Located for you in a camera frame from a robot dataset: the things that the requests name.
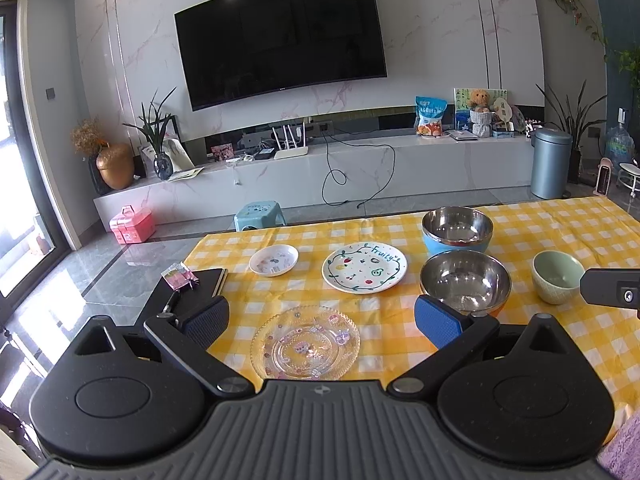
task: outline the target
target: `blue bowl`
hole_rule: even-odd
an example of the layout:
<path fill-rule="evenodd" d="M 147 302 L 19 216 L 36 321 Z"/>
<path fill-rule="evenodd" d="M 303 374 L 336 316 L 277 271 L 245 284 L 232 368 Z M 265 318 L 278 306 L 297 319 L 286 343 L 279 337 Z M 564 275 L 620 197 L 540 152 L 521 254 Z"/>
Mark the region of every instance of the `blue bowl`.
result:
<path fill-rule="evenodd" d="M 459 250 L 484 253 L 493 235 L 491 219 L 469 207 L 440 207 L 422 218 L 422 240 L 430 256 Z"/>

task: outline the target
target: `pink toolbox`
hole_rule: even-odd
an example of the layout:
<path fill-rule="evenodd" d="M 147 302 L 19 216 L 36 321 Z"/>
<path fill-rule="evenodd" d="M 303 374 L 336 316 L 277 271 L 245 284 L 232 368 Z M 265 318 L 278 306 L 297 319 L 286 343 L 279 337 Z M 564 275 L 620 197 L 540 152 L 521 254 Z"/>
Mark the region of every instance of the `pink toolbox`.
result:
<path fill-rule="evenodd" d="M 142 243 L 156 230 L 156 224 L 149 209 L 143 207 L 133 211 L 130 205 L 124 206 L 122 212 L 111 219 L 109 227 L 121 244 Z"/>

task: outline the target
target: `screw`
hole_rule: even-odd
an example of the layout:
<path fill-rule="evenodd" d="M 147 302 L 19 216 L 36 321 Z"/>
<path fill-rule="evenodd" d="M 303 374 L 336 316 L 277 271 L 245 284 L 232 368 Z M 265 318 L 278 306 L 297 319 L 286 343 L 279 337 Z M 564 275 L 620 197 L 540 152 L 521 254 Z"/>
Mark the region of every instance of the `screw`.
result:
<path fill-rule="evenodd" d="M 224 394 L 240 394 L 248 387 L 249 381 L 244 377 L 227 377 L 216 384 L 216 388 Z"/>
<path fill-rule="evenodd" d="M 396 379 L 391 386 L 399 394 L 417 394 L 424 388 L 424 383 L 415 377 Z"/>

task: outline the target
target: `snack bag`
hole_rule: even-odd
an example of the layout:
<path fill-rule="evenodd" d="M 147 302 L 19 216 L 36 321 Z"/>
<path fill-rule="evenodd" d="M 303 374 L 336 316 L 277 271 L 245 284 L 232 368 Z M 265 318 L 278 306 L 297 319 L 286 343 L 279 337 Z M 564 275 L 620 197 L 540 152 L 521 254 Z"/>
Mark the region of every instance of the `snack bag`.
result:
<path fill-rule="evenodd" d="M 447 108 L 444 99 L 435 97 L 415 98 L 415 133 L 423 136 L 442 135 L 442 116 Z"/>

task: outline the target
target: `television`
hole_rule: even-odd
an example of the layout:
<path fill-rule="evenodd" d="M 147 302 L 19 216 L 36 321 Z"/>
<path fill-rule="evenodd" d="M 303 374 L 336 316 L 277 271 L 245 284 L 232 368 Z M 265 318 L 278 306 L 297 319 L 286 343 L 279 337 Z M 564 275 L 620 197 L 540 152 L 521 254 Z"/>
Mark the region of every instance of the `television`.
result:
<path fill-rule="evenodd" d="M 193 110 L 386 77 L 376 0 L 209 0 L 175 26 Z"/>

